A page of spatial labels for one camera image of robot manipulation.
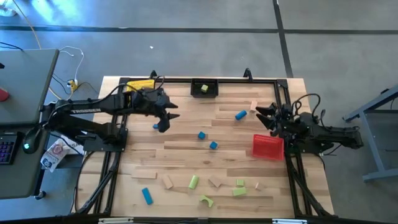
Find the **blue block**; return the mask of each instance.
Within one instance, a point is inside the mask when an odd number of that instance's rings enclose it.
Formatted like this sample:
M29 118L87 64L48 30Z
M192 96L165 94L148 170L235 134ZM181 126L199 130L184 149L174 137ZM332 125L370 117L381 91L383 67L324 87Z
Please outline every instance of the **blue block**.
M217 146L218 146L217 142L211 142L211 144L210 144L211 149L216 149Z
M206 134L203 131L199 132L198 138L204 139L205 137L206 137Z
M142 194L144 194L145 201L148 205L154 203L147 187L142 190Z
M240 120L240 119L242 119L244 116L246 116L247 113L248 113L248 112L246 112L246 111L241 111L241 112L239 112L237 115L235 115L235 118L236 118L237 120Z

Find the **keyboard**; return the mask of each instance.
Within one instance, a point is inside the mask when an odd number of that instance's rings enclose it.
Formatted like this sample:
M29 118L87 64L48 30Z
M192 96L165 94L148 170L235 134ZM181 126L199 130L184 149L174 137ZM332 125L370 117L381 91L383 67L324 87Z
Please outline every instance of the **keyboard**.
M20 138L17 133L0 135L0 165L12 164Z

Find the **yellow connector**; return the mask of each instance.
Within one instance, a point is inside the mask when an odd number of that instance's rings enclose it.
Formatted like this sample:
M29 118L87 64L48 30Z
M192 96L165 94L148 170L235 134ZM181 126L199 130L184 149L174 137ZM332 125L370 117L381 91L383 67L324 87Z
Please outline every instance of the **yellow connector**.
M71 93L73 93L75 90L77 90L77 84L75 83L74 80L68 80L68 86L70 87Z
M140 90L142 88L153 88L154 83L155 80L140 80L140 81L127 82L127 85L134 87L136 90ZM135 90L127 86L126 91L135 91Z

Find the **red object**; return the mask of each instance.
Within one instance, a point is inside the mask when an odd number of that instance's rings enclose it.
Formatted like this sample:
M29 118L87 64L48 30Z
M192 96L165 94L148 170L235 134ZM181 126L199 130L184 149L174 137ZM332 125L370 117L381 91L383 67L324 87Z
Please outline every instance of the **red object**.
M5 89L0 88L0 102L5 101L6 99L8 99L8 92Z
M284 140L278 137L255 134L253 136L252 154L254 157L282 161L284 160Z

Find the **toy block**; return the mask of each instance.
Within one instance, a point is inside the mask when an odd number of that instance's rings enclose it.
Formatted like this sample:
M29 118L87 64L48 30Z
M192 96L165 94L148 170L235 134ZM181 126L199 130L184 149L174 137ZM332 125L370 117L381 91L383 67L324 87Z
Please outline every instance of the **toy block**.
M259 182L256 183L256 190L262 190L264 188L264 186L262 184L260 184Z
M204 93L207 93L207 90L209 89L209 87L207 85L202 85L200 90Z
M257 106L257 102L252 101L251 105L250 105L250 112L256 112L256 106Z
M241 187L241 188L238 188L238 189L233 189L232 190L232 194L234 196L244 195L244 194L246 194L246 188L245 187Z
M244 186L244 180L237 179L236 180L236 185L240 186L240 187L243 187Z
M203 201L203 200L205 200L205 201L207 201L209 203L209 208L211 208L211 206L213 206L214 201L212 199L210 199L210 198L208 198L208 197L206 197L204 195L201 195L200 196L200 201Z
M144 195L145 201L148 205L154 203L147 187L142 190L142 194Z
M237 115L235 115L235 119L240 120L240 119L242 119L244 116L246 116L247 113L248 113L248 112L246 112L246 111L241 111L241 112L239 112Z
M209 180L215 187L219 187L221 185L221 181L219 180L219 178L213 175L209 178Z
M170 180L170 177L168 175L163 175L162 180L164 185L166 186L166 189L170 189L174 186L172 180Z
M135 170L131 174L131 178L138 178L138 179L156 179L156 177L157 177L157 173L151 172L151 171Z
M198 138L203 140L205 137L206 137L206 134L203 131L199 132Z
M194 175L191 179L191 182L189 183L189 188L190 189L195 189L198 185L199 177L197 175Z
M218 146L217 142L214 142L214 141L211 142L211 144L210 144L210 148L211 148L211 149L216 149L217 146Z

